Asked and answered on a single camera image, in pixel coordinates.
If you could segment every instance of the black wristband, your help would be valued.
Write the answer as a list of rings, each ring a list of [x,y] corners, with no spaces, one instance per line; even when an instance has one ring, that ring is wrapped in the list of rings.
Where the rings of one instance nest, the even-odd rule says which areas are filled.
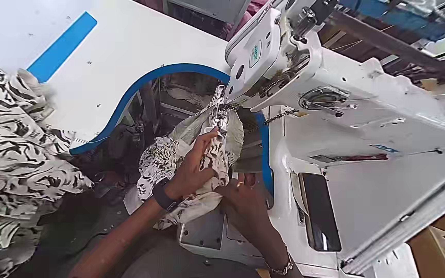
[[[178,207],[179,203],[182,202],[182,199],[180,198],[177,200],[173,200],[166,195],[166,192],[164,192],[164,185],[167,184],[168,181],[168,178],[164,178],[156,185],[154,185],[154,188],[152,189],[152,195],[154,195],[154,199],[156,199],[157,203],[163,209],[172,212]]]

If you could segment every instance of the fabric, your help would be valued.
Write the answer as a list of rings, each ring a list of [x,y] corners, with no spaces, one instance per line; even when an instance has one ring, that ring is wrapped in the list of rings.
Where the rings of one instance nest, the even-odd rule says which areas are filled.
[[[210,121],[221,101],[222,99],[214,96],[207,107],[176,125],[169,136],[157,137],[145,150],[140,157],[137,188],[132,188],[124,199],[129,214],[152,195],[155,184],[175,175],[176,169],[192,148],[195,138],[212,129]],[[173,212],[161,219],[155,228],[165,229],[173,224],[189,222],[215,209],[219,204],[221,196],[213,190],[229,182],[228,169],[240,156],[243,146],[243,124],[236,111],[230,110],[227,120],[229,129],[226,136],[219,135],[212,139],[211,146],[206,150],[201,162],[201,170],[212,167],[219,178],[212,178],[194,194],[187,196]]]
[[[0,277],[33,253],[40,234],[37,221],[55,209],[50,201],[92,187],[76,167],[58,157],[69,154],[74,133],[43,123],[53,112],[45,93],[29,72],[9,76],[0,69]],[[20,234],[24,240],[18,241]],[[17,242],[24,245],[19,248],[26,250],[25,260],[15,249]]]

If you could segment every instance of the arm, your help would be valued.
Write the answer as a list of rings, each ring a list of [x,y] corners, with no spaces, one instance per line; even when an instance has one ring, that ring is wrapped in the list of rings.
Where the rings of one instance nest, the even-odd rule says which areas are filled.
[[[200,171],[199,166],[211,138],[217,134],[217,128],[214,128],[211,132],[197,137],[193,149],[185,156],[175,176],[165,187],[168,197],[175,200],[189,195],[214,176],[214,170],[206,168]],[[150,230],[165,213],[166,211],[154,198],[149,198],[125,222],[101,240],[95,250],[85,254],[71,270],[69,277],[102,277],[121,258],[129,244]]]
[[[282,270],[289,260],[288,251],[270,222],[260,189],[232,179],[227,186],[217,187],[216,192],[224,197],[222,204],[231,224],[260,251],[270,268]],[[271,277],[302,278],[293,260],[291,263],[293,269],[286,276],[271,273]]]

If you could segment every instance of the machine logo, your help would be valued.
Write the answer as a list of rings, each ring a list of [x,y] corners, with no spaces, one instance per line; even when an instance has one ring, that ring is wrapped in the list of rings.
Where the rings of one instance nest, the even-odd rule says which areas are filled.
[[[391,152],[391,153],[399,152],[399,151],[396,150],[396,149],[392,149],[392,148],[389,148],[389,147],[386,147],[386,146],[384,146],[384,145],[380,145],[380,144],[377,144],[377,145],[372,145],[372,144],[370,144],[369,146],[371,146],[371,147],[376,147],[377,149],[385,150],[385,151],[387,151],[387,152]]]
[[[262,49],[262,41],[259,40],[254,45],[254,47],[252,48],[252,51],[250,52],[250,67],[255,66],[255,64],[259,61],[261,49]]]

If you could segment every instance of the black and white fabric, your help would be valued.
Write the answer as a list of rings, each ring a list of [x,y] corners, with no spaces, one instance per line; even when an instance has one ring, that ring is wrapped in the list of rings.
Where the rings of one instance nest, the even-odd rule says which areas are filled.
[[[66,192],[92,187],[76,167],[58,157],[68,153],[74,133],[42,123],[53,111],[45,92],[29,72],[10,76],[0,69],[0,252],[11,249],[15,235],[33,229],[39,215],[48,212],[40,207]],[[38,241],[31,237],[24,241]],[[0,274],[20,261],[0,257]]]
[[[188,117],[176,125],[167,137],[157,137],[140,158],[140,179],[137,188],[132,188],[124,199],[129,214],[132,214],[143,202],[152,195],[152,188],[164,178],[171,179],[185,155],[190,151],[195,138],[210,129],[210,119],[215,113],[218,99],[213,100],[194,116]],[[221,196],[213,190],[217,186],[225,186],[229,182],[228,169],[240,156],[243,146],[243,124],[236,111],[228,112],[228,132],[226,136],[212,139],[211,146],[206,150],[201,170],[212,167],[219,178],[211,178],[194,194],[187,196],[180,205],[167,214],[155,226],[165,229],[173,224],[187,223],[207,212],[212,211],[219,204]]]

